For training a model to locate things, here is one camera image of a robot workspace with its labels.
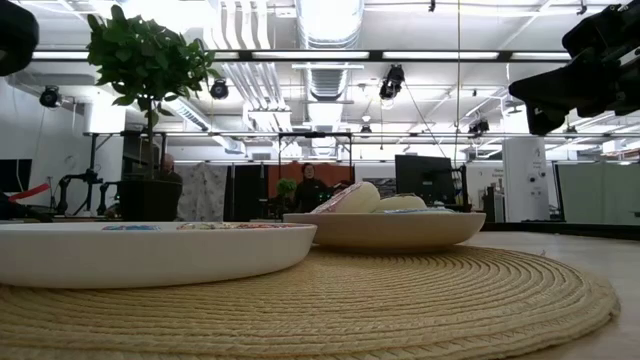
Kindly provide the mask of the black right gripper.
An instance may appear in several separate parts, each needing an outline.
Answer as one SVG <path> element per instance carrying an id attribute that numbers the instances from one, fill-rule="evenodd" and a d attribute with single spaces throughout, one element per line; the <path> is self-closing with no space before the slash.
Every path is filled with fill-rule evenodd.
<path id="1" fill-rule="evenodd" d="M 529 133 L 546 135 L 576 110 L 626 116 L 639 110 L 639 38 L 610 37 L 604 53 L 582 52 L 567 65 L 515 81 L 509 93 L 527 106 Z"/>

